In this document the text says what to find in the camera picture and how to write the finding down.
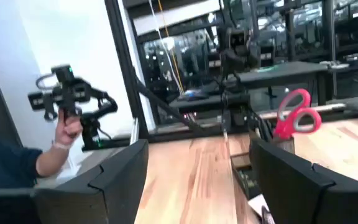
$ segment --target red scissors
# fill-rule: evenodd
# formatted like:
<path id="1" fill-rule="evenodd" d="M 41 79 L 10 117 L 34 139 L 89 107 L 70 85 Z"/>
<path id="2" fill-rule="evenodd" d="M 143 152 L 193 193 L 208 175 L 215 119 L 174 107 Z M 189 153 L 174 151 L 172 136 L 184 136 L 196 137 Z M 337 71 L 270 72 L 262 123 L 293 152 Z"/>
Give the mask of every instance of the red scissors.
<path id="1" fill-rule="evenodd" d="M 285 108 L 297 96 L 302 97 L 302 102 L 290 112 L 284 115 Z M 309 107 L 310 94 L 307 90 L 297 89 L 289 93 L 281 102 L 277 111 L 277 125 L 273 132 L 274 139 L 288 140 L 294 133 L 313 133 L 321 126 L 320 114 Z M 312 126 L 300 126 L 299 122 L 304 116 L 309 116 L 313 120 Z"/>

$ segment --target hand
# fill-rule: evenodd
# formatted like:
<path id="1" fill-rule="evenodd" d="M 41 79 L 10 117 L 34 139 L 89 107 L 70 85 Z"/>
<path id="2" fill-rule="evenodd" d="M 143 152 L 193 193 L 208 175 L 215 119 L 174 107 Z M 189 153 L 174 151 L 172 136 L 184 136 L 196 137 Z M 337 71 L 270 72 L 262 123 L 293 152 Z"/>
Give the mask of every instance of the hand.
<path id="1" fill-rule="evenodd" d="M 58 123 L 55 132 L 55 142 L 71 146 L 82 132 L 79 116 L 64 119 L 63 110 L 59 110 Z"/>

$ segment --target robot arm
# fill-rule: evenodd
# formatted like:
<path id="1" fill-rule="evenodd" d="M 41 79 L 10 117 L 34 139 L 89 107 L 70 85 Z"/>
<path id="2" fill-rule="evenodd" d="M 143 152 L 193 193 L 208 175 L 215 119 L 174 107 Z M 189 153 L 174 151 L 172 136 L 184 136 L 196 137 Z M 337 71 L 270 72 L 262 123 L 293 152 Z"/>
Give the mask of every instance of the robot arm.
<path id="1" fill-rule="evenodd" d="M 105 91 L 97 90 L 81 78 L 75 78 L 69 65 L 54 67 L 51 69 L 56 74 L 59 84 L 53 87 L 40 86 L 40 81 L 46 75 L 37 80 L 36 85 L 43 91 L 28 95 L 30 105 L 34 111 L 45 110 L 44 119 L 53 121 L 57 118 L 54 108 L 56 104 L 65 113 L 65 119 L 69 116 L 80 116 L 81 125 L 83 127 L 82 137 L 84 140 L 84 148 L 87 150 L 95 150 L 105 148 L 103 143 L 110 141 L 109 139 L 101 139 L 98 131 L 100 130 L 99 118 L 106 114 L 115 113 L 118 110 L 116 101 L 111 98 Z M 98 101 L 98 110 L 82 113 L 81 108 L 75 103 L 86 103 L 92 98 Z"/>

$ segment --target wooden workbench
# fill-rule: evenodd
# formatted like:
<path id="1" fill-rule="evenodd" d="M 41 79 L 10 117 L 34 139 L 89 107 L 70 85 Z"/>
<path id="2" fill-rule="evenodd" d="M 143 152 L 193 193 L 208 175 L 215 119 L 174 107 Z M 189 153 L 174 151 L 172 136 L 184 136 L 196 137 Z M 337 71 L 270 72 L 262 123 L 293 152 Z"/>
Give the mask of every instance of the wooden workbench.
<path id="1" fill-rule="evenodd" d="M 151 144 L 136 224 L 254 224 L 233 179 L 230 155 L 247 152 L 246 134 Z M 324 123 L 295 136 L 297 155 L 358 180 L 358 119 Z"/>

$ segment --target person's arm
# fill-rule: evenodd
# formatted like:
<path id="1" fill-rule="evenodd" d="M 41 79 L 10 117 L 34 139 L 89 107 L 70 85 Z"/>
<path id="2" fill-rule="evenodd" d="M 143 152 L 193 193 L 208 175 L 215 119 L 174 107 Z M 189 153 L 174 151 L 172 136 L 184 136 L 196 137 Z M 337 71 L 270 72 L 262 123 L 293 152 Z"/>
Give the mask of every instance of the person's arm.
<path id="1" fill-rule="evenodd" d="M 48 177 L 56 174 L 67 160 L 68 152 L 74 140 L 81 134 L 82 126 L 79 117 L 63 119 L 63 111 L 59 111 L 55 142 L 51 148 L 42 153 L 35 163 L 38 176 Z"/>

